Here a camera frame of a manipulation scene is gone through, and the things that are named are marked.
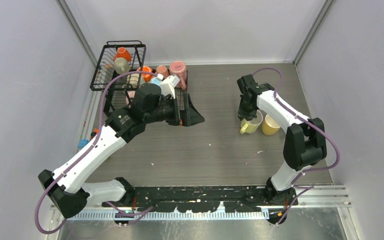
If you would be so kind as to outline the light green mug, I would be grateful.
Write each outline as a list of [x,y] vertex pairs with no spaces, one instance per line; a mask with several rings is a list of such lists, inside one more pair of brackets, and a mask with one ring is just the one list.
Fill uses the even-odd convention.
[[264,120],[263,114],[257,110],[256,111],[256,118],[253,118],[252,120],[246,120],[243,118],[240,122],[240,134],[251,134],[254,133],[258,127],[262,124]]

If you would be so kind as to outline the yellow mug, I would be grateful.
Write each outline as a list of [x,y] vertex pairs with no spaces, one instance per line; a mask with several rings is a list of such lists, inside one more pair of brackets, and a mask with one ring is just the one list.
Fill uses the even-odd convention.
[[272,136],[280,129],[281,126],[269,114],[266,114],[262,123],[262,133],[266,136]]

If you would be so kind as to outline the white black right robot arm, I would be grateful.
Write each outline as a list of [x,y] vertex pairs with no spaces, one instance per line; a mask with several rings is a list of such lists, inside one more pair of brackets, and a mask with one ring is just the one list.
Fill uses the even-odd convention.
[[294,113],[287,103],[280,104],[281,97],[274,96],[275,89],[268,83],[257,84],[251,74],[239,78],[237,84],[241,92],[238,107],[240,133],[246,132],[259,111],[268,114],[285,132],[284,162],[266,181],[262,196],[269,205],[290,203],[296,194],[293,181],[327,156],[326,138],[311,127],[314,125],[324,131],[324,123],[318,117]]

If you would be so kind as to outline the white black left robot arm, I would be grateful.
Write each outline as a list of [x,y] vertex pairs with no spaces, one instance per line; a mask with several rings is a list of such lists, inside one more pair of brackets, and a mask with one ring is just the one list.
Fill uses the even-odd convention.
[[125,178],[98,183],[86,180],[113,153],[143,133],[147,124],[190,127],[205,121],[188,93],[183,95],[183,105],[180,109],[174,94],[163,95],[160,86],[147,83],[136,90],[129,106],[112,112],[97,135],[72,159],[54,171],[43,170],[38,179],[63,217],[72,218],[86,206],[104,202],[128,207],[135,190]]

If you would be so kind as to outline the pink cup rack left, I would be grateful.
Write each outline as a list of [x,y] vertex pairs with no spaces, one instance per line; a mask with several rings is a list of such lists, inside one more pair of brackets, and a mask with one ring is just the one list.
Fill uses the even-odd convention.
[[131,103],[136,95],[136,91],[128,91],[125,97],[125,104],[128,108],[131,107]]

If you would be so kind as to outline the large pink mug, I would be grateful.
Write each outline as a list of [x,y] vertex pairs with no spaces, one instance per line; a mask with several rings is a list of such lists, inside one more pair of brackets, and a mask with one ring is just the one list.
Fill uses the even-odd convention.
[[171,74],[175,74],[180,78],[180,83],[179,86],[181,87],[182,90],[187,89],[187,66],[183,61],[173,61],[169,65],[169,71]]

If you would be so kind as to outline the light blue cup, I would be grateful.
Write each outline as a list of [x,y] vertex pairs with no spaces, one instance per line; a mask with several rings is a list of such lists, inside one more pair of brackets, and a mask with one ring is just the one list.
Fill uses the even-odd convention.
[[155,75],[151,78],[149,83],[160,86],[162,84],[163,80],[164,80],[164,76],[162,74],[158,73],[157,75]]

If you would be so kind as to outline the small pink cup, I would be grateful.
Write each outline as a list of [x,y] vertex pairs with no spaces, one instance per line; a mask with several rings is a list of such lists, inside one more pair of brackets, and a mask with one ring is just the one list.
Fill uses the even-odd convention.
[[155,73],[162,75],[163,79],[167,78],[170,75],[169,69],[165,65],[159,65],[155,68]]

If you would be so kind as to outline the orange cup lower tier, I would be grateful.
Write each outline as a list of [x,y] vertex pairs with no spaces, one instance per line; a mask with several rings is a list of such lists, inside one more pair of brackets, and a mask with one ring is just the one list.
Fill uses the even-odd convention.
[[142,76],[145,83],[148,83],[152,79],[152,77],[154,76],[153,75],[153,73],[154,73],[153,69],[149,66],[146,66],[146,65],[143,67],[139,67],[137,69],[137,71],[142,72],[141,76]]

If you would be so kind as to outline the orange cup tier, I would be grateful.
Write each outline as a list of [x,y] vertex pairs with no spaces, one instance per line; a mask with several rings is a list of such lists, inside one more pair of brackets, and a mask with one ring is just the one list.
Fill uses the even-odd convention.
[[115,61],[118,58],[123,58],[129,63],[132,60],[132,55],[125,47],[119,47],[113,60]]
[[152,77],[154,76],[153,75],[153,73],[154,73],[153,69],[149,66],[146,66],[146,65],[143,67],[139,67],[137,69],[137,71],[142,72],[141,76],[142,76],[145,83],[148,83],[152,79]]

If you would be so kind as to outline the beige mug top tier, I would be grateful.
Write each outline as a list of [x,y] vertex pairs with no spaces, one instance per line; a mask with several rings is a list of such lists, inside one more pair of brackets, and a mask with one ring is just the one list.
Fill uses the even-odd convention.
[[124,73],[128,73],[130,69],[131,68],[129,62],[125,58],[118,57],[114,60],[114,70],[117,74],[121,75]]

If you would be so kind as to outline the orange cup top tier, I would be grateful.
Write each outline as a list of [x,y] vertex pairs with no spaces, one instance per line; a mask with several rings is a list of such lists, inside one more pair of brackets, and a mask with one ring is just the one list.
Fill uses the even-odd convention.
[[119,47],[113,60],[115,61],[118,58],[123,58],[129,63],[132,60],[132,55],[125,47]]

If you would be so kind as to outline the colourful toy block pile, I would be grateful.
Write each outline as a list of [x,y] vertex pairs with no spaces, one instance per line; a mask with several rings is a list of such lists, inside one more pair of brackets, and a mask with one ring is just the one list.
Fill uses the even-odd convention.
[[89,138],[81,138],[77,144],[77,151],[83,149],[98,134],[99,129],[95,128],[89,135]]

